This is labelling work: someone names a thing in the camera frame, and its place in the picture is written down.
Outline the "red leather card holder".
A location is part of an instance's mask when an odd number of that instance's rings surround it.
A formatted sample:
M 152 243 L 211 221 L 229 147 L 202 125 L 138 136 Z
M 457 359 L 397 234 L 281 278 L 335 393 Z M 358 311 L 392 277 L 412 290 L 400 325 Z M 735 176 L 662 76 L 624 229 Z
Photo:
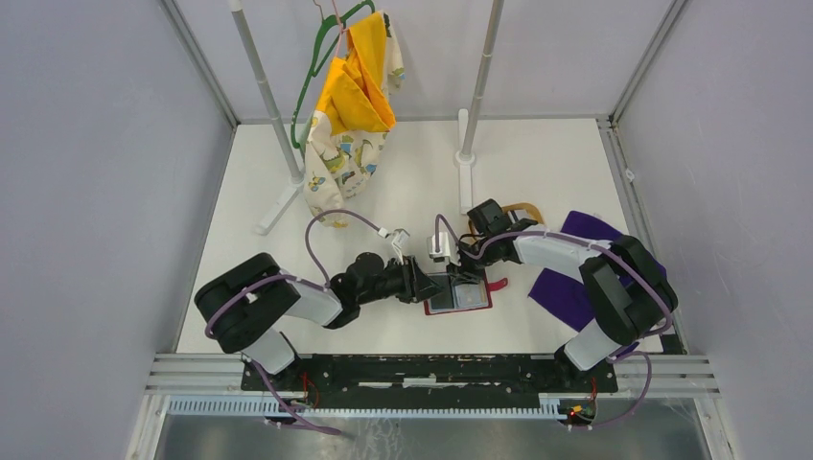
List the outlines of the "red leather card holder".
M 447 273 L 432 273 L 430 278 L 439 284 L 443 291 L 424 302 L 424 313 L 427 316 L 489 310 L 493 307 L 492 293 L 507 288 L 509 284 L 507 278 L 489 282 L 483 277 L 477 285 L 454 286 Z

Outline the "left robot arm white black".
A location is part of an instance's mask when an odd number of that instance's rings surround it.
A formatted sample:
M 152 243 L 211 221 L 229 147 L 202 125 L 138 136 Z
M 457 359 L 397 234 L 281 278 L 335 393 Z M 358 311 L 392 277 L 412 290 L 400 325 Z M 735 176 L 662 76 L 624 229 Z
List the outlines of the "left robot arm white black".
M 385 261 L 364 252 L 326 286 L 294 276 L 268 253 L 259 253 L 201 287 L 194 304 L 206 322 L 204 333 L 226 354 L 242 354 L 265 371 L 278 390 L 301 378 L 297 353 L 274 328 L 284 316 L 335 330 L 360 316 L 361 306 L 395 298 L 422 303 L 440 294 L 412 256 Z

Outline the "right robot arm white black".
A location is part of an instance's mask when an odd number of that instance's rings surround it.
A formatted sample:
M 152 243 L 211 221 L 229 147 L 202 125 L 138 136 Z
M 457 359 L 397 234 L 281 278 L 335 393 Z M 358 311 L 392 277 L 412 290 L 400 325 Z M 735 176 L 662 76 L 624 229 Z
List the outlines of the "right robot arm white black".
M 448 263 L 455 283 L 474 284 L 486 267 L 514 263 L 557 274 L 555 293 L 566 288 L 582 293 L 588 320 L 560 347 L 553 366 L 561 388 L 581 389 L 597 364 L 622 359 L 642 339 L 672 326 L 677 295 L 640 240 L 624 234 L 595 240 L 552 231 L 493 199 L 467 216 L 475 230 L 472 241 L 458 237 L 442 215 L 436 216 L 428 239 L 430 257 Z

